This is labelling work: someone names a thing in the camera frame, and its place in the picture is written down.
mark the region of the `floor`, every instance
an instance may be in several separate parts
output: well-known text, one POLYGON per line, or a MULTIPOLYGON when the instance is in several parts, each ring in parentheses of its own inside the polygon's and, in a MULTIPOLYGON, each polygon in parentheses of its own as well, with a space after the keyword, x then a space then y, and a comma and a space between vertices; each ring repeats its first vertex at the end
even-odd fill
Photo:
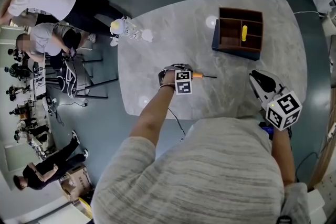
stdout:
MULTIPOLYGON (((184 0, 110 1, 129 12, 132 17, 136 17, 153 9, 184 0)), ((312 0, 287 1, 294 12, 316 10, 312 0)), ((293 127, 291 140, 295 164, 298 166, 310 152, 319 152, 324 142, 329 115, 330 73, 327 44, 319 16, 316 13, 302 13, 297 14, 296 18, 302 32, 308 65, 307 98, 300 120, 293 127)), ((103 63, 88 64, 88 70, 94 75, 93 81, 96 83, 117 77, 117 48, 110 47, 109 42, 109 39, 98 38, 94 45, 94 53, 89 55, 90 59, 100 57, 104 59, 103 63)), ((51 87, 49 90, 59 103, 72 103, 65 94, 51 87)), ((52 128, 58 147, 63 147, 70 141, 68 133, 72 129, 77 131, 81 146, 86 147, 90 152, 86 166, 93 183, 96 184, 114 152, 128 137, 137 117, 126 114, 118 82, 93 89, 91 94, 102 96, 108 94, 109 98, 108 100, 90 100, 86 108, 76 104, 59 106, 58 113, 64 126, 58 124, 53 118, 52 128)), ((193 123, 193 121, 182 121, 185 130, 188 130, 193 123)), ((162 154, 166 149, 178 143, 181 137, 182 133, 177 123, 167 120, 161 132, 157 154, 162 154)), ((297 173, 300 181, 309 181, 315 164, 314 156, 304 161, 297 173)))

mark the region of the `wooden box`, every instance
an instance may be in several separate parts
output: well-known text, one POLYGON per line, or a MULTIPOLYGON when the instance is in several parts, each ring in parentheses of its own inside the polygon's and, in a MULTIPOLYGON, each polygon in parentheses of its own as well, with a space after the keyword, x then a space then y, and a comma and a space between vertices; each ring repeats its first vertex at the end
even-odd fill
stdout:
POLYGON ((239 8, 219 8, 212 49, 259 60, 263 43, 262 13, 239 8), (246 41, 242 41, 243 26, 247 26, 246 41))

